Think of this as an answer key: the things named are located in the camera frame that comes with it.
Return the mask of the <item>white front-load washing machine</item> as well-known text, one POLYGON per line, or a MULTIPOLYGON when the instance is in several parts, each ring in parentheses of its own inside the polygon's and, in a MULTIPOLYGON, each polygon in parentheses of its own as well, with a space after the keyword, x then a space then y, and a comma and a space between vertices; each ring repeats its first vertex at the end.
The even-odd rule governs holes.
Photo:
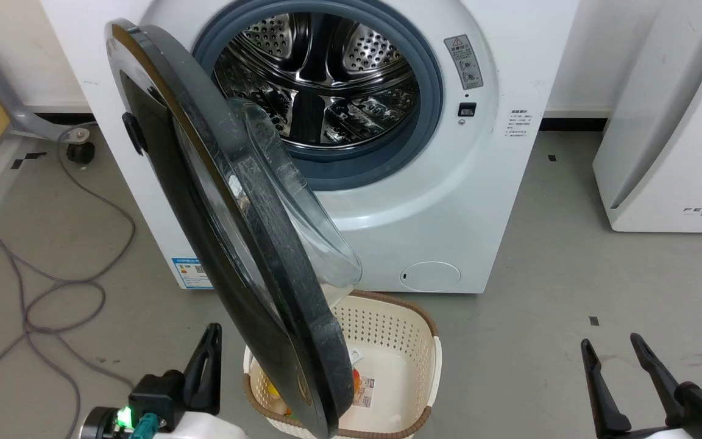
MULTIPOLYGON (((103 25, 114 18, 164 28, 192 53, 207 21, 233 0, 40 0, 80 82, 101 133, 177 283, 172 258, 196 258, 167 213, 164 195, 148 195, 155 175, 135 163, 123 101, 101 56, 103 25)), ((426 37, 441 72, 442 106, 426 148, 376 183, 316 191, 360 257, 363 291, 406 292, 402 270, 448 262, 461 272, 443 293, 484 291, 573 27, 580 0, 383 0, 426 37), (484 86, 466 91, 444 39, 466 34, 484 86), (460 118, 460 102, 476 102, 460 118), (506 137, 513 109, 534 117, 527 137, 506 137)))

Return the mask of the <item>grey rubber door gasket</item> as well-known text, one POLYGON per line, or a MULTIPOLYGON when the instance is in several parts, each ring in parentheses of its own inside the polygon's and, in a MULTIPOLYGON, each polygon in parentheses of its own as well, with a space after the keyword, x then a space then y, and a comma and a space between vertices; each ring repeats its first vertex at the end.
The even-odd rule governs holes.
POLYGON ((362 148, 298 150, 280 137, 309 186, 315 191, 348 190, 384 180, 406 167, 426 148, 437 128, 442 106, 441 72, 426 37, 383 0, 233 0, 204 25, 193 44, 193 57, 221 91, 213 69, 223 49, 251 23, 287 12, 331 14, 373 28, 398 47, 420 88, 417 108, 406 121, 393 133, 362 148))

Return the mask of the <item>paper label with orange print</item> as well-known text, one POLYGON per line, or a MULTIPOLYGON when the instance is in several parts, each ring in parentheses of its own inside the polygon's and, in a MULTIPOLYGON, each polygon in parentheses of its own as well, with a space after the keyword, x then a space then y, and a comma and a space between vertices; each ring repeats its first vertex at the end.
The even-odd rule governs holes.
POLYGON ((372 406, 376 383, 373 377, 366 377, 357 368, 353 369, 354 407, 369 409, 372 406))

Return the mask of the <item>grey metal furniture leg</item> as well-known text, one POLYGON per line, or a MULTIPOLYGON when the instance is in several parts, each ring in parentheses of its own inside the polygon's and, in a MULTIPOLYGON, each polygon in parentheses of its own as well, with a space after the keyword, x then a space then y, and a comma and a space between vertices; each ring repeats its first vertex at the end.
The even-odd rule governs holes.
POLYGON ((53 112, 31 108, 21 98, 0 69, 0 104, 9 117, 9 133, 46 141, 80 145, 90 141, 89 113, 53 112))

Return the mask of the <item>stainless steel washer drum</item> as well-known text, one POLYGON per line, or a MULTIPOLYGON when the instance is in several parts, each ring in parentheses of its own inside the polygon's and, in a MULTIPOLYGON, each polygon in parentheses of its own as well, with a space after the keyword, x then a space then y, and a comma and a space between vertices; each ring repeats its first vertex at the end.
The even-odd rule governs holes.
POLYGON ((213 69, 225 96, 256 103, 298 150, 362 148, 393 133, 420 100, 390 39, 357 21, 287 12, 251 23, 213 69))

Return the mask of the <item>white air purifier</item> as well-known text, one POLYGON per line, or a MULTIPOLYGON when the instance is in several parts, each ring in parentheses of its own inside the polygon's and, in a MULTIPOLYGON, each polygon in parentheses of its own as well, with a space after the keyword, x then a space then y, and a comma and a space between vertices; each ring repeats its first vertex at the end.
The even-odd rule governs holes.
POLYGON ((593 162, 616 232, 702 233, 702 0, 665 0, 593 162))

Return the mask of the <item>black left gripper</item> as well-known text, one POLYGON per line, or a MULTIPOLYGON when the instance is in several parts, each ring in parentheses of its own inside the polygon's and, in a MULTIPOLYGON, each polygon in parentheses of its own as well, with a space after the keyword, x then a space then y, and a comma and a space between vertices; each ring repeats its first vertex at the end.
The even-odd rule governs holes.
POLYGON ((148 373, 134 386, 128 405, 116 414, 116 424, 133 430, 151 413, 160 431, 173 431, 187 410, 217 416, 221 406, 222 326, 211 323, 200 338, 184 373, 170 369, 161 376, 148 373))

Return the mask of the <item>round white drain filter cover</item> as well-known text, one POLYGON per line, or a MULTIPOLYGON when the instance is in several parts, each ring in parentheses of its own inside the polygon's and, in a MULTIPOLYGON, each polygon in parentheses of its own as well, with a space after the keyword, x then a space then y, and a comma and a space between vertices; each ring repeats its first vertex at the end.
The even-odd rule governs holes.
POLYGON ((424 261, 402 270, 399 280, 411 291, 448 291, 459 283, 461 272, 448 262, 424 261))

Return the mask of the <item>small text sticker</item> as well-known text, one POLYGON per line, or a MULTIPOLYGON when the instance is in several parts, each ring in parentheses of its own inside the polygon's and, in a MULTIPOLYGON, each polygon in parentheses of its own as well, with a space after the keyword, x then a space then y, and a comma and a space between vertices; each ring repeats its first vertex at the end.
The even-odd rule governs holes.
POLYGON ((505 127, 506 137, 527 137, 534 117, 528 109, 512 109, 505 127))

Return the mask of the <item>grey warning label sticker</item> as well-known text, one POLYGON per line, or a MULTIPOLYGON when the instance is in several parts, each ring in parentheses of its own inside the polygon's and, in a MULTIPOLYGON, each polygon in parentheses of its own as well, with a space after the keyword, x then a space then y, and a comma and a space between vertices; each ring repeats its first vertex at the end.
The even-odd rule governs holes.
POLYGON ((484 86, 478 59, 468 36, 460 34, 447 37, 444 44, 450 53, 462 88, 468 91, 484 86))

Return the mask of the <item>black round washing machine door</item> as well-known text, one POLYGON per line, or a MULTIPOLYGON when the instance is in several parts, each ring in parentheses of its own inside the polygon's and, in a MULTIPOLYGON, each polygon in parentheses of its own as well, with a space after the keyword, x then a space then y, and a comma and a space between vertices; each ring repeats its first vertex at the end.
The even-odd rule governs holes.
POLYGON ((119 18, 108 61, 135 150, 293 416, 334 439, 353 367, 333 306, 361 266, 261 106, 227 98, 166 30, 119 18))

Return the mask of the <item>cream plastic laundry basket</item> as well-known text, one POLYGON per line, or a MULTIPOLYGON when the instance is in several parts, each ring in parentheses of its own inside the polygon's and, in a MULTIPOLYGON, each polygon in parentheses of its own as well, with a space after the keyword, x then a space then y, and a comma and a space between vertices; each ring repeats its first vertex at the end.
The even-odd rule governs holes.
POLYGON ((243 388, 259 414, 301 439, 412 439, 431 415, 441 343, 421 307, 368 291, 329 304, 320 287, 234 300, 243 388), (353 369, 376 380, 354 407, 353 369))

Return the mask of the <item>black caster wheel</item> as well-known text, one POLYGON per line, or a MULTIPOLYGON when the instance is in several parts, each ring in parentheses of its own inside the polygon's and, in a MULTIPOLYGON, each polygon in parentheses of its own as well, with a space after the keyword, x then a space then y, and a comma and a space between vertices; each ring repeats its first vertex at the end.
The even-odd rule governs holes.
POLYGON ((90 141, 81 144, 68 144, 66 147, 66 158, 79 166, 90 164, 94 160, 95 155, 96 147, 90 141))

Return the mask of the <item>blue energy label sticker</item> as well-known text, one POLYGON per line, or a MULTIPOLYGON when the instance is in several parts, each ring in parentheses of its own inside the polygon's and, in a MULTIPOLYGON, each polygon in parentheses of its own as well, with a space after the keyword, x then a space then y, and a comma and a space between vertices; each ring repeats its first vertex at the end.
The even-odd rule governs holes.
POLYGON ((178 283, 186 290, 212 290, 211 281, 196 258, 172 258, 178 283))

